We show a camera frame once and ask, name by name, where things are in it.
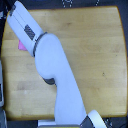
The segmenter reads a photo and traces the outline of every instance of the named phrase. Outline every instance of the pink object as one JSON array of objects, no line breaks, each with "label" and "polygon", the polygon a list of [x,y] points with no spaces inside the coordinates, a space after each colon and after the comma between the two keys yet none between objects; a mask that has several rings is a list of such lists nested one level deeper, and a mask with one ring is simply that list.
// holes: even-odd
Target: pink object
[{"label": "pink object", "polygon": [[18,49],[23,50],[23,51],[27,51],[27,49],[24,47],[24,45],[22,44],[22,42],[20,40],[19,40]]}]

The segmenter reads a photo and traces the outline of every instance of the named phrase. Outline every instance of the wood grain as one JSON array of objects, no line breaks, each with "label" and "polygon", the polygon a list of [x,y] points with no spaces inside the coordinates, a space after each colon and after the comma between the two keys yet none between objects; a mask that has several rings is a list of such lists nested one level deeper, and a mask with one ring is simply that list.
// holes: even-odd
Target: wood grain
[{"label": "wood grain", "polygon": [[[125,40],[116,7],[30,11],[44,31],[60,39],[87,113],[127,114]],[[18,50],[5,24],[2,44],[5,111],[11,120],[54,118],[56,86],[38,75],[34,58]]]}]

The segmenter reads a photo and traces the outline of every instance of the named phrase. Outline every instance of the black joint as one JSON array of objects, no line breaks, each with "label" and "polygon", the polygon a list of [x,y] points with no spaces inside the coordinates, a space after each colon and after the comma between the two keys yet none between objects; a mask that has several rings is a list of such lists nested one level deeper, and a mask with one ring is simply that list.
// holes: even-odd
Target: black joint
[{"label": "black joint", "polygon": [[49,85],[55,84],[54,78],[51,78],[51,79],[44,79],[44,81],[45,81],[47,84],[49,84]]},{"label": "black joint", "polygon": [[12,6],[12,9],[10,10],[10,16],[12,16],[12,14],[13,14],[13,11],[16,9],[16,6],[15,5],[13,5]]}]

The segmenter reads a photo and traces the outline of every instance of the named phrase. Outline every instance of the wooden table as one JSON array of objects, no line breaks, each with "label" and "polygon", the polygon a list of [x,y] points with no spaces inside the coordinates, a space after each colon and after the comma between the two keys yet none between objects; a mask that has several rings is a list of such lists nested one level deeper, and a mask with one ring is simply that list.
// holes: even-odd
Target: wooden table
[{"label": "wooden table", "polygon": [[[30,11],[44,31],[60,39],[87,113],[127,114],[127,61],[117,7]],[[18,50],[6,22],[2,45],[5,111],[11,120],[54,118],[56,86],[38,75],[34,58]]]}]

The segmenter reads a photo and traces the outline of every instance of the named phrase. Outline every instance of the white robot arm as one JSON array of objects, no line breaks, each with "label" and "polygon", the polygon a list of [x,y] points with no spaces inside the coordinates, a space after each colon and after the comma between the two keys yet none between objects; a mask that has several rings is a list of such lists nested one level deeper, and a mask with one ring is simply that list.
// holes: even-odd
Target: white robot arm
[{"label": "white robot arm", "polygon": [[106,128],[96,111],[92,111],[87,116],[80,91],[59,39],[54,34],[43,33],[19,1],[15,2],[7,21],[30,55],[35,57],[39,75],[45,80],[55,81],[56,124],[83,125],[82,121],[89,117],[95,128]]}]

